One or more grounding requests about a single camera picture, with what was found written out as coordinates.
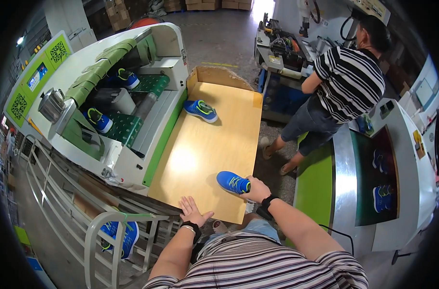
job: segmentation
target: slipper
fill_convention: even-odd
[[[266,149],[270,146],[269,138],[263,136],[260,140],[261,152],[263,154],[263,159],[270,159],[271,156],[266,154]]]
[[[228,233],[226,225],[220,220],[213,222],[212,228],[215,233]]]
[[[286,174],[288,174],[289,172],[291,172],[291,171],[284,171],[284,167],[285,167],[285,165],[283,165],[283,166],[280,168],[280,170],[279,170],[279,174],[280,174],[281,176],[285,176]],[[293,171],[294,173],[297,173],[297,168],[298,168],[298,167],[296,167],[296,168],[293,169],[292,171]]]
[[[247,200],[246,204],[246,214],[253,213],[256,202]]]

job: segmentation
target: metal kettle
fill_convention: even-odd
[[[62,90],[53,87],[40,97],[42,100],[38,106],[38,111],[52,124],[55,124],[65,109],[64,93]]]

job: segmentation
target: hand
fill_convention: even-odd
[[[182,209],[183,214],[179,216],[184,222],[190,221],[191,223],[197,224],[197,226],[202,227],[208,218],[213,217],[214,212],[206,212],[203,216],[200,214],[199,209],[195,205],[193,197],[189,196],[182,197],[179,201],[179,206]]]
[[[258,180],[256,177],[248,176],[247,179],[250,181],[250,192],[246,194],[240,194],[242,199],[249,199],[261,204],[261,202],[271,195],[271,191],[268,186],[262,181]]]

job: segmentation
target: woman's hair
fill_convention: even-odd
[[[380,53],[385,53],[392,47],[390,31],[385,24],[374,15],[364,17],[360,22],[361,29],[365,29],[370,36],[370,44]]]

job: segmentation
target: silver bracelet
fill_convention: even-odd
[[[186,225],[186,226],[181,226],[181,228],[188,228],[189,230],[192,231],[193,236],[195,237],[195,231],[193,230],[193,228],[191,226]]]

